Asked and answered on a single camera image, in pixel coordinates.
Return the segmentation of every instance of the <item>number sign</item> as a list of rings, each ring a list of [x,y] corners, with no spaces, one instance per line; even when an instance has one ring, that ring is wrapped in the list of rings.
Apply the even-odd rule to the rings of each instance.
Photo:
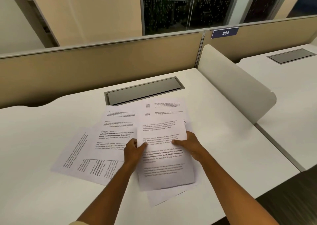
[[[227,37],[236,35],[238,33],[239,27],[228,28],[228,29],[217,29],[212,32],[212,39]]]

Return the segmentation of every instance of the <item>desk surface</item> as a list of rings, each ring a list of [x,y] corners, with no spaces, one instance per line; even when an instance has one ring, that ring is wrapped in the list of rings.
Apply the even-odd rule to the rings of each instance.
[[[42,107],[0,109],[0,223],[67,224],[103,186],[50,172],[79,127],[93,126],[105,109],[104,92],[177,76],[193,129],[204,147],[253,197],[299,171],[197,69],[61,97]],[[206,224],[224,212],[202,167],[200,183],[151,208],[133,174],[116,224]]]
[[[258,124],[303,171],[317,163],[317,56],[282,65],[267,58],[299,48],[317,54],[308,44],[244,58],[237,65],[276,94],[276,105]]]

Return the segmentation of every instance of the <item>sleeve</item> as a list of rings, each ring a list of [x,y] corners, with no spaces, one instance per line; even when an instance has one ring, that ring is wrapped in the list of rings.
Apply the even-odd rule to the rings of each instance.
[[[75,222],[70,223],[69,225],[88,225],[88,224],[84,223],[84,222],[75,221]]]

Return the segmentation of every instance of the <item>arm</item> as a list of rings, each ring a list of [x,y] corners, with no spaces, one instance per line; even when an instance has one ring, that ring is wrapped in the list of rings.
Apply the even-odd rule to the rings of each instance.
[[[187,140],[173,140],[202,165],[231,225],[278,225],[274,218],[244,190],[187,131]]]
[[[113,225],[128,185],[130,176],[143,154],[146,143],[136,147],[136,139],[131,139],[124,149],[124,163],[105,189],[86,208],[77,221],[89,225]]]

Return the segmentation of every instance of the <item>dark floor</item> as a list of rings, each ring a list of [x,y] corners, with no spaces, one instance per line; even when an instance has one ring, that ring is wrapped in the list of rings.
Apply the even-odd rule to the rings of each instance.
[[[280,225],[317,225],[317,165],[256,199]],[[229,225],[223,218],[213,225]]]

